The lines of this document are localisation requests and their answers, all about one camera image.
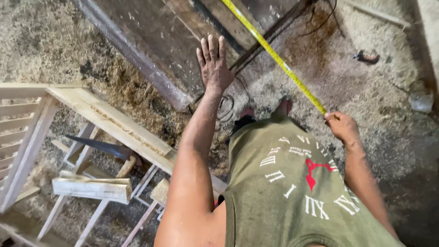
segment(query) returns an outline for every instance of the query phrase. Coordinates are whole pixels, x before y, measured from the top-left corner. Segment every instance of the foot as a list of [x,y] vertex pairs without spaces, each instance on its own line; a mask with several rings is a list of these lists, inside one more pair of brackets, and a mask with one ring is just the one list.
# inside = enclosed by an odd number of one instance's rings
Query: foot
[[293,107],[293,101],[288,96],[284,96],[281,99],[279,106],[276,108],[276,110],[271,115],[272,116],[275,116],[275,115],[276,116],[288,116],[292,107]]
[[241,112],[240,118],[244,116],[255,117],[255,105],[252,103],[248,103]]

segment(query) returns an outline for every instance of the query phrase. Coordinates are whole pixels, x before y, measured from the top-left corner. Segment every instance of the man's right hand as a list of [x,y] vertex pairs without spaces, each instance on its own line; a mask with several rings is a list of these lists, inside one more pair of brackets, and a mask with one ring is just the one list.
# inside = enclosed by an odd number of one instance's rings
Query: man's right hand
[[334,136],[345,146],[351,146],[360,141],[357,123],[351,116],[341,112],[332,112],[325,113],[324,117]]

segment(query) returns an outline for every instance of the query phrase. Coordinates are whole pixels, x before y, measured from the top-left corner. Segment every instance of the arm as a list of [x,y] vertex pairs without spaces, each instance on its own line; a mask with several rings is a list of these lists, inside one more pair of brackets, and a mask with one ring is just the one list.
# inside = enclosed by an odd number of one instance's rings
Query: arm
[[325,119],[335,137],[346,147],[345,183],[363,202],[372,215],[398,238],[390,224],[380,189],[373,177],[360,141],[358,127],[353,118],[341,112],[326,113]]
[[206,91],[201,103],[184,130],[177,162],[168,192],[168,202],[155,238],[155,246],[195,246],[225,241],[224,234],[216,231],[218,217],[213,212],[212,181],[207,161],[216,114],[224,90],[234,75],[227,69],[224,38],[216,40],[209,35],[209,45],[201,40],[197,49]]

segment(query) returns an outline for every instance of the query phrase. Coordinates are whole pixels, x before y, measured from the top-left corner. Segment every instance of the floor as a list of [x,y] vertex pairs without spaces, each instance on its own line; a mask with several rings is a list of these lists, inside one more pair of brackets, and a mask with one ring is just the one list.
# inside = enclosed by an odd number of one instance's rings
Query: floor
[[[389,15],[414,22],[410,5],[403,0],[357,0]],[[110,45],[103,36],[65,0],[1,0],[0,81],[32,83],[88,83],[93,92],[140,125],[178,148],[190,112],[176,113],[149,83]],[[420,62],[412,55],[410,37],[401,28],[354,11],[338,3],[336,17],[318,31],[330,10],[324,3],[301,17],[273,43],[274,49],[330,111],[353,116],[373,173],[389,209],[392,223],[407,246],[437,246],[439,230],[439,128],[428,115],[417,113],[408,104],[409,85],[423,77]],[[376,65],[352,59],[359,50],[381,56]],[[268,117],[283,95],[293,97],[291,116],[330,150],[344,167],[344,149],[324,125],[322,116],[294,83],[263,52],[237,76],[226,91],[228,99],[220,110],[211,152],[214,174],[227,178],[227,147],[223,144],[233,121],[245,104],[255,101],[260,119]],[[15,207],[43,222],[56,196],[50,181],[62,169],[63,154],[50,144],[52,139],[68,140],[83,119],[66,108],[55,117],[30,185],[42,192]],[[115,173],[122,164],[110,157],[94,156],[98,165]],[[133,171],[137,183],[144,170]],[[161,180],[159,174],[155,181]],[[97,207],[97,201],[72,198],[53,231],[74,243]],[[112,205],[99,220],[88,239],[91,246],[119,246],[146,210],[138,203]],[[152,246],[158,221],[152,220],[131,246]]]

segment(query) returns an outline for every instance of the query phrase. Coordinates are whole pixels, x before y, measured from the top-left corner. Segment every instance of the red clock hand print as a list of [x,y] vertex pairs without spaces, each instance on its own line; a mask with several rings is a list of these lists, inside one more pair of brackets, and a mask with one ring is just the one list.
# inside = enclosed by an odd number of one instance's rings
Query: red clock hand print
[[309,188],[311,188],[311,193],[312,193],[313,192],[313,187],[316,184],[316,180],[314,180],[311,172],[316,167],[326,167],[329,172],[331,172],[335,168],[331,168],[331,166],[328,163],[326,163],[326,164],[314,164],[310,159],[306,159],[305,163],[308,166],[308,172],[309,172],[309,174],[306,176],[306,181],[308,182]]

